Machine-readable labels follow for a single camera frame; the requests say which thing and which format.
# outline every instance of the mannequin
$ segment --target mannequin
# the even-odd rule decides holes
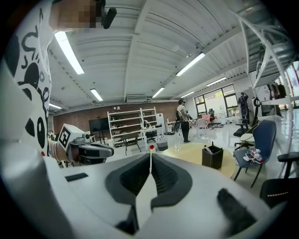
[[[242,115],[242,119],[246,118],[247,120],[242,120],[242,123],[245,124],[249,124],[249,108],[247,105],[247,99],[248,99],[248,95],[244,92],[241,92],[241,96],[238,99],[238,104],[241,107],[241,115]]]

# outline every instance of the blue chair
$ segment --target blue chair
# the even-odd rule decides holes
[[[261,162],[260,164],[258,163],[254,163],[254,164],[250,164],[251,161],[246,162],[243,157],[245,156],[245,154],[247,153],[248,149],[243,149],[243,150],[236,150],[234,151],[234,156],[235,159],[238,161],[239,163],[239,170],[234,178],[234,181],[237,179],[237,177],[239,176],[239,173],[241,171],[242,168],[246,168],[245,173],[247,173],[247,169],[250,167],[255,167],[255,166],[260,166],[260,168],[258,169],[257,175],[251,185],[251,187],[253,187],[253,185],[256,182],[256,179],[262,169],[262,166],[264,163],[266,163],[271,155],[272,149],[273,149],[273,144],[274,144],[274,140],[275,140],[275,136],[276,136],[276,124],[274,121],[271,120],[263,120],[252,132],[253,134],[253,138],[255,140],[255,148],[258,148],[261,151],[261,156],[263,158],[263,162]]]

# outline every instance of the white shirt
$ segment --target white shirt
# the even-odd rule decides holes
[[[47,47],[53,38],[53,29],[49,26],[51,6],[52,1],[44,0],[28,13],[10,39],[0,66],[0,77],[5,66],[11,80],[16,81],[33,103],[31,116],[25,119],[27,124],[19,139],[45,156],[49,155],[47,124],[51,75]],[[20,107],[22,102],[15,100],[13,104]]]

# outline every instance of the air conditioner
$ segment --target air conditioner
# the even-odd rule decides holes
[[[126,102],[127,103],[142,103],[147,101],[147,96],[127,96],[126,97]]]

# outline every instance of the black graphic print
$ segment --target black graphic print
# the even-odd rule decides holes
[[[30,89],[25,88],[25,89],[23,89],[23,91],[27,95],[27,97],[32,101],[32,94],[31,94]]]
[[[27,131],[28,134],[30,134],[32,137],[35,137],[35,131],[34,131],[34,123],[32,121],[32,119],[29,119],[26,126],[25,126],[25,129]]]
[[[43,100],[44,102],[47,102],[49,99],[49,89],[48,87],[45,87],[43,90]]]
[[[35,38],[38,38],[38,30],[37,30],[37,25],[36,25],[36,27],[35,27],[35,32],[28,32],[25,36],[24,36],[24,38],[23,38],[23,40],[22,40],[22,47],[23,47],[23,49],[24,49],[24,51],[26,51],[26,52],[33,52],[32,53],[32,56],[31,56],[31,60],[33,61],[33,59],[34,59],[34,55],[35,55],[35,53],[36,53],[36,48],[35,47],[28,47],[28,46],[26,46],[26,40],[29,38],[29,37],[35,37]]]
[[[45,146],[45,125],[43,124],[43,119],[41,117],[37,120],[36,131],[39,145],[43,148]]]
[[[24,83],[32,85],[37,89],[39,80],[39,70],[36,63],[31,63],[30,66],[26,69]]]
[[[39,9],[39,23],[43,20],[43,10],[40,8]]]
[[[4,59],[13,77],[15,76],[15,73],[17,71],[19,57],[20,57],[19,38],[16,35],[13,35],[4,53]]]
[[[18,38],[14,40],[17,42],[14,47],[19,49],[18,60],[14,64],[18,65],[20,50],[22,49],[22,52],[25,52],[25,54],[22,54],[23,59],[20,61],[19,69],[24,71],[24,80],[19,81],[18,84],[27,97],[39,107],[39,109],[35,110],[35,113],[31,115],[25,129],[26,132],[33,137],[30,140],[33,140],[33,143],[39,144],[42,148],[41,154],[43,156],[49,156],[50,148],[46,138],[48,117],[45,102],[50,99],[50,89],[49,87],[45,87],[42,91],[39,83],[43,83],[46,77],[50,75],[48,74],[45,76],[42,71],[43,66],[40,65],[40,57],[42,57],[42,55],[39,52],[38,45],[39,32],[42,30],[41,23],[43,21],[43,10],[41,8],[37,10],[39,11],[39,20],[37,19],[37,22],[39,21],[39,23],[31,27],[30,32],[25,34],[20,43]]]

